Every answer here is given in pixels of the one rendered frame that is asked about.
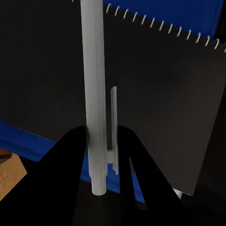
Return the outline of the pen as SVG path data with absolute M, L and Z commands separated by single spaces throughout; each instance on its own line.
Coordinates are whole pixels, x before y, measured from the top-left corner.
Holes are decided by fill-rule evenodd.
M 81 0 L 89 176 L 92 193 L 106 193 L 108 164 L 119 174 L 117 87 L 111 92 L 112 150 L 107 150 L 103 0 Z

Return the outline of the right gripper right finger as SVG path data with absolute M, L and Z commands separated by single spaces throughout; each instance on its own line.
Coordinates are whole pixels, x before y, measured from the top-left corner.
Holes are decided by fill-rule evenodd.
M 197 226 L 134 131 L 118 126 L 121 226 Z M 131 168 L 147 206 L 137 208 Z

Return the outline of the folder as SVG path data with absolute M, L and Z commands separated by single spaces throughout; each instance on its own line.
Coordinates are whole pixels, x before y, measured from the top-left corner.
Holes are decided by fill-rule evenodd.
M 121 10 L 129 10 L 138 16 L 155 20 L 166 25 L 201 36 L 210 36 L 211 40 L 226 42 L 226 0 L 103 0 L 106 5 Z M 0 121 L 0 148 L 39 162 L 55 146 L 55 142 L 37 136 L 23 129 Z M 131 173 L 135 199 L 145 203 L 137 175 Z M 80 179 L 91 182 L 89 176 L 89 158 L 84 154 Z M 120 194 L 120 175 L 116 175 L 112 164 L 108 164 L 106 188 Z M 174 189 L 181 200 L 182 192 Z

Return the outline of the notebook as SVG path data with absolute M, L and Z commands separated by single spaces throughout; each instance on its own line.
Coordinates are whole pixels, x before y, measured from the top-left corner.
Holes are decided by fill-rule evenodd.
M 103 10 L 107 150 L 117 87 L 118 126 L 193 196 L 226 86 L 226 42 Z M 88 155 L 81 0 L 0 0 L 0 121 L 55 143 L 84 125 Z

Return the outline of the mouse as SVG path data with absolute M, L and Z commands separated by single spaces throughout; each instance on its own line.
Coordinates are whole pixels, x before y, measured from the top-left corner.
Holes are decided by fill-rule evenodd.
M 226 226 L 226 219 L 203 214 L 192 214 L 193 220 L 197 226 Z

